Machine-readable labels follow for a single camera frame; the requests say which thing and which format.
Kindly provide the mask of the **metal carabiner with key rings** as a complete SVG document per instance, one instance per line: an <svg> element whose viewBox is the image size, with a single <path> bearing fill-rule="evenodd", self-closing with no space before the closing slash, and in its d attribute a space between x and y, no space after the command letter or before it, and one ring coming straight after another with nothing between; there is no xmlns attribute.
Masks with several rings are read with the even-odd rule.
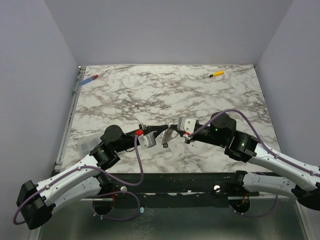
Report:
<svg viewBox="0 0 320 240"><path fill-rule="evenodd" d="M169 147L169 142L179 136L179 133L177 132L177 124L171 124L168 129L165 130L161 144L163 148L168 148Z"/></svg>

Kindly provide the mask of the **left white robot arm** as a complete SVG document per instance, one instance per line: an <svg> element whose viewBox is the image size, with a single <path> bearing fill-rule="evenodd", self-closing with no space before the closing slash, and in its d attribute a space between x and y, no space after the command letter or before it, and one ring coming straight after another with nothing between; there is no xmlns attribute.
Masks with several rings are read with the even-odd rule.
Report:
<svg viewBox="0 0 320 240"><path fill-rule="evenodd" d="M120 179L106 170L119 160L118 154L128 149L151 148L156 138L168 125L139 125L128 133L120 126L108 126L101 142L82 160L67 170L51 178L33 183L31 180L22 184L14 214L14 225L25 224L30 230L44 225L53 216L53 212L62 206L86 197L106 197L111 190L109 179Z"/></svg>

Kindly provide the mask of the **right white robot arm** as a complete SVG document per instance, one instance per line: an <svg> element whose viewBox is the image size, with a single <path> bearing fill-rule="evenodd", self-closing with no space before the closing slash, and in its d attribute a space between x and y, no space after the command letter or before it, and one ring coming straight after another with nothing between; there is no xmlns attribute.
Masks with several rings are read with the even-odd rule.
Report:
<svg viewBox="0 0 320 240"><path fill-rule="evenodd" d="M201 125L198 120L180 117L170 128L186 142L199 141L224 148L229 158L263 167L276 176L244 172L230 182L229 189L240 196L244 192L266 192L297 200L311 210L320 209L320 168L296 160L266 145L257 131L254 135L237 130L229 110L216 112Z"/></svg>

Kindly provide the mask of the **yellow screwdriver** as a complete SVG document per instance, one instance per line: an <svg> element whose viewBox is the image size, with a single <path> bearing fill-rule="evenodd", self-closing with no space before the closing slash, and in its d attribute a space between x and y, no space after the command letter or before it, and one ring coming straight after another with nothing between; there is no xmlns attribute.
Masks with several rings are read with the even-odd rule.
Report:
<svg viewBox="0 0 320 240"><path fill-rule="evenodd" d="M214 78L214 77L217 77L217 76L220 76L220 75L223 75L224 74L224 71L218 71L218 72L214 72L212 74L209 75L210 78Z"/></svg>

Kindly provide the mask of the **blue red screwdriver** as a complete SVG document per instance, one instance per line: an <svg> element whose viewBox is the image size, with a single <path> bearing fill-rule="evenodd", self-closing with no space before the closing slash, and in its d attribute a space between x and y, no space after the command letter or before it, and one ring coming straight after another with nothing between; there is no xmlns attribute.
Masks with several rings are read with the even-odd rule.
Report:
<svg viewBox="0 0 320 240"><path fill-rule="evenodd" d="M88 78L82 80L82 81L79 83L79 85L80 85L80 86L86 85L86 84L88 84L88 83L90 83L90 82L98 79L99 77L103 76L103 75L104 75L105 73L107 73L107 72L108 72L108 70L102 72L101 74L96 74L96 75L93 75L93 76L91 76L91 77L88 77Z"/></svg>

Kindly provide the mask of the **black mounting rail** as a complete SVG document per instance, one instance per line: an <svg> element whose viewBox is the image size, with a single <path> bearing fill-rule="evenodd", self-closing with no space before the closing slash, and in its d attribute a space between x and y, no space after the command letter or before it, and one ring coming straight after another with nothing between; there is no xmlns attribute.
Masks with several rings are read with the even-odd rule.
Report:
<svg viewBox="0 0 320 240"><path fill-rule="evenodd" d="M249 207L249 201L243 197L258 196L258 192L249 193L243 187L243 171L226 173L146 173L139 186L128 186L128 193L119 193L124 184L107 176L103 180L101 194L92 201L92 207L98 213L106 214L112 208L227 208L228 198L235 198Z"/></svg>

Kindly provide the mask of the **aluminium side rail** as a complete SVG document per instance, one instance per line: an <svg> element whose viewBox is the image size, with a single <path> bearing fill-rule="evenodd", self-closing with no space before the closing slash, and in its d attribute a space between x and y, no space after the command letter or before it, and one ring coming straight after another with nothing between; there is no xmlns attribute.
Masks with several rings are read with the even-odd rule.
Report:
<svg viewBox="0 0 320 240"><path fill-rule="evenodd" d="M61 141L58 155L57 155L56 161L54 163L53 171L52 171L53 174L58 173L62 170L63 159L65 156L66 147L67 147L68 140L69 140L69 134L71 132L72 122L74 119L74 114L75 114L75 110L76 110L76 106L77 106L77 102L78 102L78 98L79 98L79 89L81 88L80 82L84 79L86 68L87 68L86 66L79 66L79 72L76 77L76 82L75 82L75 85L74 85L74 88L72 91L72 101L71 101L71 105L69 108L69 113L67 116L66 125L64 128L62 141Z"/></svg>

